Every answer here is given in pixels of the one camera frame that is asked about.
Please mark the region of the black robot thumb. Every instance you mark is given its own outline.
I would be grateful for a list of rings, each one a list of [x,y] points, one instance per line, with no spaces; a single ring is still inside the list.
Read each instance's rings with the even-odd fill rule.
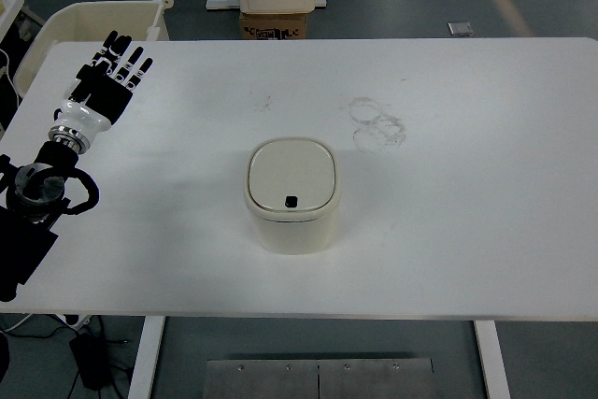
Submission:
[[[76,79],[81,82],[97,82],[104,75],[104,65],[89,65],[85,64],[80,68],[76,75]]]

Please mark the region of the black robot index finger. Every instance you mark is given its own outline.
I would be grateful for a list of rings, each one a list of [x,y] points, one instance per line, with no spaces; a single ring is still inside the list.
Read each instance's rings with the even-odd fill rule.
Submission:
[[[98,66],[100,63],[108,63],[112,67],[117,61],[117,55],[113,53],[110,48],[115,43],[118,37],[118,32],[112,30],[104,41],[102,47],[94,55],[94,65]]]

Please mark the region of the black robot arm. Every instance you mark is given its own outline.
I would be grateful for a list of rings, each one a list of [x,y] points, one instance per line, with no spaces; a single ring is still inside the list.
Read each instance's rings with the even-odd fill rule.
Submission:
[[[27,165],[1,157],[1,299],[10,302],[47,256],[58,236],[51,230],[63,215],[97,206],[100,191],[78,168],[80,155],[121,117],[153,64],[133,39],[111,31],[102,47],[77,72],[73,88],[54,112],[47,141]]]

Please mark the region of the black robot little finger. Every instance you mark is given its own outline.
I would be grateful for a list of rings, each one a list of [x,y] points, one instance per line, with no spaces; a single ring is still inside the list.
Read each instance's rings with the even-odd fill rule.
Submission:
[[[125,83],[125,88],[129,92],[133,92],[136,89],[136,87],[141,83],[142,78],[149,71],[149,69],[151,68],[152,64],[153,64],[153,59],[152,58],[147,58],[141,64],[141,66],[139,66],[137,68],[137,70],[134,72],[134,74],[127,79],[127,81]]]

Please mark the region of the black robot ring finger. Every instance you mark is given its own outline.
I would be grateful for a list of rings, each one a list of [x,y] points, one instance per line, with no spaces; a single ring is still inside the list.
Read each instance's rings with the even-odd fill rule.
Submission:
[[[137,47],[129,56],[125,64],[116,72],[114,79],[118,82],[124,82],[130,75],[132,69],[134,68],[134,65],[136,64],[142,53],[143,48]]]

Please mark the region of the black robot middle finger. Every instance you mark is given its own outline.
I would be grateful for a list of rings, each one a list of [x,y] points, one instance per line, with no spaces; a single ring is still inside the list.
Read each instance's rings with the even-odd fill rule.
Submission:
[[[110,45],[110,47],[107,50],[107,53],[105,54],[105,58],[108,64],[108,74],[112,74],[114,70],[117,68],[122,55],[128,49],[130,43],[130,36],[118,36],[115,39],[115,41]]]

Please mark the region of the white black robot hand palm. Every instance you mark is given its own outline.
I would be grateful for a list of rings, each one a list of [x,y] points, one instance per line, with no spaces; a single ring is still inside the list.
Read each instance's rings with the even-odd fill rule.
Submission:
[[[97,82],[78,79],[78,84],[55,111],[55,142],[93,142],[121,117],[133,92],[125,88],[127,79],[124,82],[114,79],[116,72],[112,75],[104,70]]]

